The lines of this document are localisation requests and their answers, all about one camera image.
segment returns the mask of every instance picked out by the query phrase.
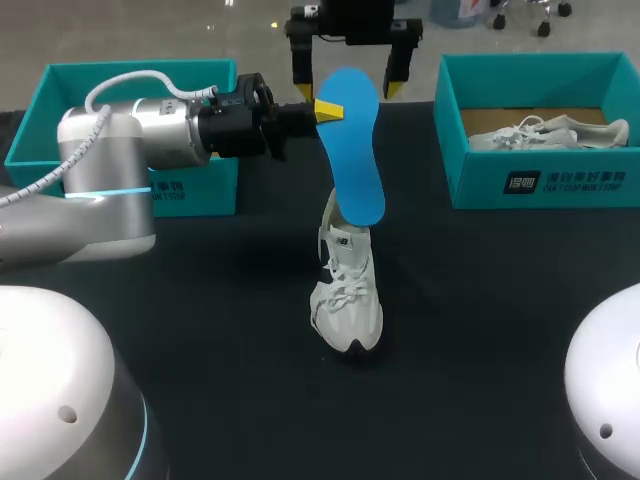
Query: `white sneaker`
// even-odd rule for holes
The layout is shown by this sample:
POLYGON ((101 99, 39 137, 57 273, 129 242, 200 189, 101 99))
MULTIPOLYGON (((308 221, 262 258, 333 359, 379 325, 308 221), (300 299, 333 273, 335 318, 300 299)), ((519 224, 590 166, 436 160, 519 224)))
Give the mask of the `white sneaker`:
POLYGON ((614 148, 626 146, 628 139, 626 120, 616 120, 611 125, 590 125, 576 122, 567 115, 548 122, 532 115, 520 125, 473 135, 469 137, 469 145, 473 150, 483 151, 614 148))
POLYGON ((342 218, 335 189, 318 235, 321 260, 323 241, 329 257, 324 268, 331 283, 318 282, 311 294, 311 325, 339 352, 371 350, 382 334, 371 235, 368 228, 354 227, 342 218))

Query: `cardboard box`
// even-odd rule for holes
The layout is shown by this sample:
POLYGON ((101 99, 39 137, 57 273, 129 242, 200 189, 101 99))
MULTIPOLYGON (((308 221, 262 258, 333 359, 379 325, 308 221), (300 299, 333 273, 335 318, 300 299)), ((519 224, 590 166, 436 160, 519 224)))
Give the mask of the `cardboard box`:
POLYGON ((640 78, 623 53, 445 55, 434 116, 455 208, 640 206, 640 78), (472 151, 528 115, 629 122, 617 149, 472 151))
MULTIPOLYGON (((135 70, 166 73, 181 90, 217 85, 235 88, 233 60, 149 60, 134 62, 48 65, 7 154, 5 166, 16 187, 25 187, 59 165, 57 126, 71 107, 84 104, 87 93, 100 82, 135 70)), ((156 79, 136 79, 101 94, 97 103, 170 96, 156 79)), ((212 158, 208 166, 150 171, 156 217, 232 215, 235 213, 237 158, 212 158)), ((58 182, 44 193, 64 196, 58 182)))

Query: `yellow tab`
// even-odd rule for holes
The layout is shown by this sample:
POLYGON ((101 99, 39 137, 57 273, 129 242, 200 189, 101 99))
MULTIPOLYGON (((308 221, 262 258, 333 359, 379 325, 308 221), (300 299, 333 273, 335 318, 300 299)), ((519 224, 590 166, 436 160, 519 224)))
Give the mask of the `yellow tab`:
POLYGON ((389 82, 389 88, 387 88, 387 98, 392 98, 396 93, 398 93, 398 90, 400 90, 400 87, 402 87, 402 85, 404 85, 404 82, 389 82))
POLYGON ((313 98, 313 85, 310 83, 297 83, 296 87, 304 95, 305 100, 310 102, 313 98))
POLYGON ((344 118, 344 107, 335 103, 324 102, 316 98, 314 104, 316 113, 316 121, 318 123, 331 122, 333 120, 342 120, 344 118))

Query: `open shoe box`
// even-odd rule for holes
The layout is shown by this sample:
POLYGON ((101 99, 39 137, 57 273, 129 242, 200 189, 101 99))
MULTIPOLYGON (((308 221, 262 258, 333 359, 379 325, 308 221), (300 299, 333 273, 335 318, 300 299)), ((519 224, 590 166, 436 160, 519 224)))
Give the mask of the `open shoe box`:
POLYGON ((622 53, 445 55, 434 116, 455 208, 640 206, 640 78, 622 53), (567 114, 629 122, 618 149, 476 152, 468 136, 567 114))

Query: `black tabletop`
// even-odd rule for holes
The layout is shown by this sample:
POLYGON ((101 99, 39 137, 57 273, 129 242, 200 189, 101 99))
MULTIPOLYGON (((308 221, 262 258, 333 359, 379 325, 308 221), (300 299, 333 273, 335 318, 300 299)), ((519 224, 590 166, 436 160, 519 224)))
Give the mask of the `black tabletop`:
POLYGON ((582 478, 564 358, 581 319, 640 282, 640 212, 453 210, 431 103, 382 105, 374 146, 385 324, 368 362, 309 324, 332 185, 312 140, 242 161, 236 216, 158 220, 150 254, 0 282, 103 323, 175 480, 582 478))

